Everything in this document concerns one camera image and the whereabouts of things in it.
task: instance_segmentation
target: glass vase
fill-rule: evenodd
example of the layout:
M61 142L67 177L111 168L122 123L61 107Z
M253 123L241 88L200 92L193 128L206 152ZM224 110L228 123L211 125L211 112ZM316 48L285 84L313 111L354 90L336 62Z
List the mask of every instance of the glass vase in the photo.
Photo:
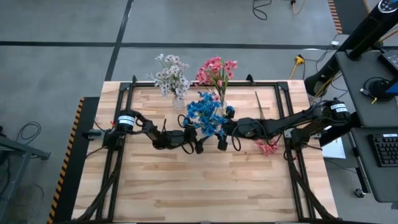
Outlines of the glass vase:
M224 116L226 114L226 107L228 106L228 104L226 103L226 101L222 101L221 102L221 108L217 108L216 109L216 114L220 115L220 116Z
M183 98L178 97L177 95L174 95L173 98L173 108L175 110L182 110L185 107L185 101Z

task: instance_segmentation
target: butcher block tabletop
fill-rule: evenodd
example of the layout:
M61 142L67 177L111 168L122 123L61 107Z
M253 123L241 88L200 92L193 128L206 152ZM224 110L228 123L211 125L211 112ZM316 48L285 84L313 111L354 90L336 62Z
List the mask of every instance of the butcher block tabletop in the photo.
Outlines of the butcher block tabletop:
M286 81L294 113L307 109L307 94L301 80ZM105 82L95 121L103 129L111 127L120 82ZM197 101L197 91L191 87L185 102ZM234 119L260 118L257 92L265 119L279 119L272 86L229 86L226 102L235 108ZM283 91L284 113L287 107ZM186 109L172 107L173 95L163 98L154 87L135 87L131 109L141 112L161 130L167 119L166 130L182 129L177 116ZM181 147L156 150L145 134L127 135L124 147L114 222L279 222L297 221L292 183L283 139L275 154L265 157L254 141L241 139L242 149L234 150L228 137L226 152L217 149L217 139L205 141L203 154L186 154ZM311 139L311 146L320 147ZM102 140L90 142L88 152L100 148ZM83 168L73 218L83 214L101 187L107 149L90 155ZM337 211L326 173L322 152L305 148L303 156L310 188L319 201L334 216ZM103 216L108 212L111 191L104 203ZM305 217L308 216L305 196L300 189Z

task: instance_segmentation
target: table leg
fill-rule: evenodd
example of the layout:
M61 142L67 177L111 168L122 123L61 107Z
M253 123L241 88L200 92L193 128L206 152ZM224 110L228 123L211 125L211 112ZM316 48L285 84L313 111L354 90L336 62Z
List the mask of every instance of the table leg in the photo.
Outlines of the table leg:
M358 167L355 168L356 175L358 176L359 183L361 184L361 188L355 189L354 193L357 197L365 197L367 193L371 193L371 188L369 186L368 180L366 178L365 170L363 169L362 166L362 161L358 153L358 149L353 141L353 137L351 133L348 134L348 139L349 143L351 144L351 147L353 148L354 156L356 159L356 163L358 164Z

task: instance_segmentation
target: black keyboard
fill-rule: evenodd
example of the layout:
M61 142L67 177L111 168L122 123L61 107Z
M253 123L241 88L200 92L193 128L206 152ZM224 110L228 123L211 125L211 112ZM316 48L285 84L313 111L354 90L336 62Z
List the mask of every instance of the black keyboard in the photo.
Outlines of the black keyboard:
M368 138L379 167L398 167L398 134L370 134Z

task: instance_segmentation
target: concrete floor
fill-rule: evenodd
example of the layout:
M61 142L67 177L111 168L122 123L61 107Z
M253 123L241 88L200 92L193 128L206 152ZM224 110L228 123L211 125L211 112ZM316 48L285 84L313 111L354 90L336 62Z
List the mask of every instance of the concrete floor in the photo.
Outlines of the concrete floor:
M0 3L0 41L114 42L127 0L5 0ZM377 1L369 2L370 7ZM251 12L251 1L242 0L135 0L123 42L229 43L328 45L336 34L327 0L307 0L299 16L293 16L289 2L274 0L264 10L267 21ZM344 41L339 35L337 40ZM389 45L398 45L398 36ZM33 160L12 204L12 216L29 223L45 223L65 155L78 100L99 96L111 58L112 47L0 47L0 124L14 138L29 121L38 121L42 133L31 146L52 152L48 161ZM316 59L321 50L278 49L154 49L122 48L112 80L130 80L135 75L159 68L158 54L176 54L190 64L187 77L193 79L198 67L219 55L237 60L236 79L248 73L255 79L287 79L294 57ZM320 62L321 68L327 61ZM306 63L306 76L316 72ZM301 79L300 66L294 78ZM342 78L335 82L346 88ZM340 96L329 89L324 99ZM354 111L349 94L341 98ZM397 223L398 212L389 203L377 203L372 195L353 196L359 187L356 176L328 164L328 173L338 213L345 220ZM44 189L44 197L34 184Z

